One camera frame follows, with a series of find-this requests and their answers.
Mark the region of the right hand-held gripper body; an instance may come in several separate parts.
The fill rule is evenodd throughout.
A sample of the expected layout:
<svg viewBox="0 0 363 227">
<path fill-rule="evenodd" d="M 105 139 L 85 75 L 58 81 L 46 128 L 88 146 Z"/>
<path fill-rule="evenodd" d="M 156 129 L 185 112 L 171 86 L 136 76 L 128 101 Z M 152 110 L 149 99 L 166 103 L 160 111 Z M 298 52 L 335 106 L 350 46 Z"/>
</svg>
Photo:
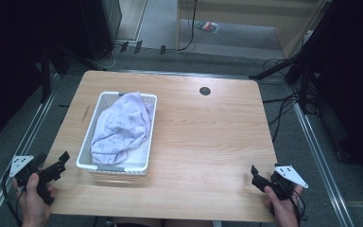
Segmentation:
<svg viewBox="0 0 363 227">
<path fill-rule="evenodd" d="M 308 187 L 308 183 L 295 170 L 293 166 L 274 166 L 274 172 L 270 175 L 270 184 L 279 200 L 288 200 L 296 185 L 303 188 Z"/>
</svg>

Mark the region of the white plastic basket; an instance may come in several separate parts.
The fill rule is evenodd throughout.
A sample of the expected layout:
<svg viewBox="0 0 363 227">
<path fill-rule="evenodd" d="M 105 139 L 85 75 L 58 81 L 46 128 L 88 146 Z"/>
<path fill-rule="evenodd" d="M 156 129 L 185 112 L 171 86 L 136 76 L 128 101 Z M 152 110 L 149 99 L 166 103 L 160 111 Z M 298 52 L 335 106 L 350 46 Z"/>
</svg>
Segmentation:
<svg viewBox="0 0 363 227">
<path fill-rule="evenodd" d="M 102 172 L 111 174 L 129 174 L 129 175 L 145 175 L 147 173 L 149 163 L 149 153 L 152 141 L 152 133 L 155 122 L 155 114 L 157 107 L 157 97 L 151 94 L 142 94 L 142 99 L 145 104 L 153 106 L 153 120 L 151 123 L 151 132 L 148 138 L 138 148 L 128 151 L 128 158 L 126 161 L 117 165 L 99 165 L 93 162 L 91 155 L 91 140 L 95 132 L 95 125 L 99 115 L 107 108 L 111 107 L 113 103 L 122 95 L 127 93 L 121 92 L 103 92 L 99 95 L 96 102 L 94 113 L 90 121 L 89 127 L 84 136 L 81 148 L 77 157 L 77 167 L 88 170 L 90 172 Z"/>
</svg>

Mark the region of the black cabinet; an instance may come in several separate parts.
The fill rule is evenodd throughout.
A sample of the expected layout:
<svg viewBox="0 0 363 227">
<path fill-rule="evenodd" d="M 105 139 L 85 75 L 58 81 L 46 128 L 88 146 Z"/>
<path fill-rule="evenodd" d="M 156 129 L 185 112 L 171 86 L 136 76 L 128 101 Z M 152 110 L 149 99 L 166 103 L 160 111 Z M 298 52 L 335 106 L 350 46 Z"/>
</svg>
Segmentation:
<svg viewBox="0 0 363 227">
<path fill-rule="evenodd" d="M 91 58 L 110 52 L 122 20 L 119 0 L 79 0 Z"/>
</svg>

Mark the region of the light wooden shelf frame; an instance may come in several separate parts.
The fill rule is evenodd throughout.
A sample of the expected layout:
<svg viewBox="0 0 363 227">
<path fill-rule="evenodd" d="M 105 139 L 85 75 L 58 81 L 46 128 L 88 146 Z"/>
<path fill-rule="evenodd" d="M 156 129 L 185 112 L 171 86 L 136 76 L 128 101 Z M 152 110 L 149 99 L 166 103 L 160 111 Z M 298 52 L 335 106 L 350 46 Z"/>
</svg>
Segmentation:
<svg viewBox="0 0 363 227">
<path fill-rule="evenodd" d="M 217 23 L 268 26 L 286 58 L 299 49 L 308 30 L 314 29 L 332 0 L 177 0 L 176 46 L 179 46 L 181 19 L 196 19 Z"/>
</svg>

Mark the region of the person's left hand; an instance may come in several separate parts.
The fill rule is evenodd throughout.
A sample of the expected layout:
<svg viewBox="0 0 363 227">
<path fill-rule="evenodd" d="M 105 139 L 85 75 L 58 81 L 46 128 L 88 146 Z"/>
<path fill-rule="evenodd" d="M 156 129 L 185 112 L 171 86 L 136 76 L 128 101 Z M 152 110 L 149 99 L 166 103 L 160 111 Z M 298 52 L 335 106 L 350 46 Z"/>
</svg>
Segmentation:
<svg viewBox="0 0 363 227">
<path fill-rule="evenodd" d="M 26 191 L 21 194 L 18 190 L 17 180 L 12 180 L 22 211 L 22 227 L 46 227 L 50 219 L 50 206 L 43 201 L 37 192 L 39 182 L 39 175 L 32 173 L 27 181 Z"/>
</svg>

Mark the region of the person's right hand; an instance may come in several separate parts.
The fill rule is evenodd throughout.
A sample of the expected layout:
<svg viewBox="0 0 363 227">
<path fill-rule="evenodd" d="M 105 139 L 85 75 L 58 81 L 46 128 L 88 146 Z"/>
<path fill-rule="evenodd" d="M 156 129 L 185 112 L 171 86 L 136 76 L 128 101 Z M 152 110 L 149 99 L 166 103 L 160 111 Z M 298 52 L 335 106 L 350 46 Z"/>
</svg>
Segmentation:
<svg viewBox="0 0 363 227">
<path fill-rule="evenodd" d="M 267 198 L 264 200 L 264 205 L 266 208 L 273 206 L 277 227 L 299 227 L 294 204 L 298 203 L 298 196 L 303 192 L 303 188 L 296 185 L 295 191 L 296 194 L 292 195 L 291 200 L 280 201 L 271 187 L 265 187 Z"/>
</svg>

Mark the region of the black metal stand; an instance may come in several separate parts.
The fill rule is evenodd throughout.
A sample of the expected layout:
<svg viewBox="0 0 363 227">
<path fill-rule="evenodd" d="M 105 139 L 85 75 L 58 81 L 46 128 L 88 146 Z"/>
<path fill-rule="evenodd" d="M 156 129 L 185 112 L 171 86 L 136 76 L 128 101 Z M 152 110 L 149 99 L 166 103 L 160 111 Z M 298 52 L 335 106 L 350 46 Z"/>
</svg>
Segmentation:
<svg viewBox="0 0 363 227">
<path fill-rule="evenodd" d="M 315 27 L 312 35 L 295 55 L 260 74 L 250 76 L 250 79 L 264 79 L 289 66 L 289 70 L 285 75 L 285 83 L 292 85 L 298 81 L 299 77 L 302 77 L 298 102 L 301 110 L 307 113 L 307 110 L 305 109 L 307 104 L 307 90 L 310 77 L 314 73 L 315 57 L 317 51 L 326 41 L 327 29 L 331 26 L 331 22 L 340 7 L 341 1 L 342 0 L 332 0 L 330 7 L 320 19 L 320 22 Z"/>
<path fill-rule="evenodd" d="M 50 65 L 53 65 L 58 73 L 66 74 L 69 70 L 69 65 L 64 58 L 63 48 L 56 43 L 47 43 L 41 54 L 41 70 L 42 70 L 42 88 L 43 94 L 41 102 L 45 103 L 51 93 L 51 74 Z"/>
</svg>

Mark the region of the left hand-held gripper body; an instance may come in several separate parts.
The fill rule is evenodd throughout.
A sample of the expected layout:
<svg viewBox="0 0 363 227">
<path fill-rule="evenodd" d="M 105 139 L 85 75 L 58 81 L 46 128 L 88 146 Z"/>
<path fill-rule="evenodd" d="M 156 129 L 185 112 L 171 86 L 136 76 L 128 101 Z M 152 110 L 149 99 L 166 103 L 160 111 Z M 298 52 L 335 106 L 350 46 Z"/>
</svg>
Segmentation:
<svg viewBox="0 0 363 227">
<path fill-rule="evenodd" d="M 17 185 L 25 191 L 29 177 L 33 173 L 36 173 L 39 176 L 37 193 L 47 205 L 51 205 L 55 199 L 47 190 L 46 185 L 55 179 L 55 166 L 40 169 L 45 158 L 46 155 L 44 153 L 40 153 L 37 157 L 34 157 L 33 155 L 14 156 L 9 176 L 14 177 L 17 181 Z"/>
</svg>

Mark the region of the colourful packet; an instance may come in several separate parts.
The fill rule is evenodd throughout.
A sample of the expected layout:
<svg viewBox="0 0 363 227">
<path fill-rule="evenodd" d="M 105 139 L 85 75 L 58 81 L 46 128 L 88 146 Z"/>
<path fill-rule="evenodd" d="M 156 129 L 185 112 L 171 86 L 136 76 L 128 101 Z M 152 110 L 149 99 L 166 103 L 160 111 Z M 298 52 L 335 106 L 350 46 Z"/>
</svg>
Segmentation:
<svg viewBox="0 0 363 227">
<path fill-rule="evenodd" d="M 208 21 L 195 21 L 194 26 L 198 29 L 212 32 L 217 34 L 220 30 L 220 25 L 214 22 L 208 22 Z"/>
</svg>

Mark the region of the aluminium floor rail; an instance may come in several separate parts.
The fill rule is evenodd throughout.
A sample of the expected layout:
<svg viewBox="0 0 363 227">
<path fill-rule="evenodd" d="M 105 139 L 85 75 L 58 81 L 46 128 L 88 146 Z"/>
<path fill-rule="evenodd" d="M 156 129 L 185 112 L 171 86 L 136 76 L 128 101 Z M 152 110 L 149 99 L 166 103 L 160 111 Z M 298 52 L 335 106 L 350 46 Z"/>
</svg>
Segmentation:
<svg viewBox="0 0 363 227">
<path fill-rule="evenodd" d="M 3 185 L 12 191 L 5 176 L 12 157 L 49 152 L 78 82 L 78 77 L 54 75 L 47 100 L 41 101 L 42 91 L 37 90 L 0 133 L 0 227 L 15 225 L 2 193 Z"/>
<path fill-rule="evenodd" d="M 301 124 L 303 134 L 314 157 L 317 169 L 320 173 L 320 177 L 325 186 L 329 201 L 333 206 L 340 227 L 355 227 L 347 204 L 337 186 L 337 182 L 331 172 L 331 169 L 326 162 L 320 147 L 320 143 L 313 131 L 308 116 L 303 113 L 301 107 L 298 104 L 295 105 L 294 109 Z"/>
</svg>

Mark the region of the lavender patterned cloth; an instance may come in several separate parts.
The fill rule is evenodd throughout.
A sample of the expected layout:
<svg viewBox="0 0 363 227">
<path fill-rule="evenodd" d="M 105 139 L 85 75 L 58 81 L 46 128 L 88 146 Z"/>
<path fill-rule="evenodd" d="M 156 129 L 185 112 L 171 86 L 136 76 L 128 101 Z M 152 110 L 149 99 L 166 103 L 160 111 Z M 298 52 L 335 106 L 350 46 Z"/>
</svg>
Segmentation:
<svg viewBox="0 0 363 227">
<path fill-rule="evenodd" d="M 128 151 L 147 140 L 152 120 L 153 106 L 144 103 L 140 92 L 119 97 L 97 119 L 90 145 L 93 162 L 117 165 L 126 161 Z"/>
</svg>

